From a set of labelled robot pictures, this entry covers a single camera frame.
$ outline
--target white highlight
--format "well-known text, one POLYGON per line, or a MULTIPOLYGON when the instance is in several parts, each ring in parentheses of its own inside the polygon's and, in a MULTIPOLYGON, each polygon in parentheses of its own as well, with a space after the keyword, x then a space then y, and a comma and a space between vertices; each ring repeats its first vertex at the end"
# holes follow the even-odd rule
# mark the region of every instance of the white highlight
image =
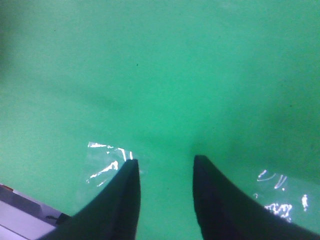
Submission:
POLYGON ((120 147, 118 147, 118 150, 120 150, 120 151, 122 152, 123 160, 124 160, 124 161, 127 161, 127 157, 126 157, 126 152, 125 152, 125 150, 124 150, 123 148, 120 148, 120 147))
POLYGON ((271 203, 270 205, 264 206, 265 209, 270 210, 273 212, 274 215, 280 215, 281 218, 285 218, 288 221, 291 221, 291 218, 289 217, 289 212, 292 209, 291 204, 281 204, 279 205, 276 203, 271 203))
POLYGON ((303 197, 301 198, 302 201, 302 206, 303 206, 303 211, 307 211, 307 208, 309 207, 308 205, 308 195, 304 194, 303 197))
POLYGON ((99 144, 96 142, 89 142, 88 143, 88 148, 101 148, 101 147, 105 147, 107 145, 103 145, 103 144, 99 144))
POLYGON ((100 186, 101 186, 102 184, 104 184, 106 181, 107 181, 107 179, 104 180, 103 182, 99 183, 99 184, 97 185, 97 187, 100 187, 100 186))
POLYGON ((280 175, 279 181, 276 183, 276 185, 274 186, 274 189, 278 189, 281 187, 282 184, 284 184, 284 182, 287 180, 287 176, 284 175, 280 175))
POLYGON ((263 170, 263 171, 258 175, 258 179, 257 179, 258 182, 268 181, 268 180, 270 180, 270 179, 273 179, 273 178, 275 177, 275 175, 276 175, 276 174, 274 173, 272 176, 270 176, 270 177, 268 177, 268 178, 260 179, 266 172, 267 172, 267 170, 265 169, 265 170, 263 170))
POLYGON ((99 176, 102 173, 108 172, 109 170, 114 169, 114 170, 118 170, 118 161, 114 161, 112 162, 109 166, 107 166, 106 168, 104 168, 103 170, 101 170, 100 172, 96 173, 96 174, 92 174, 90 176, 90 178, 95 178, 97 176, 99 176))

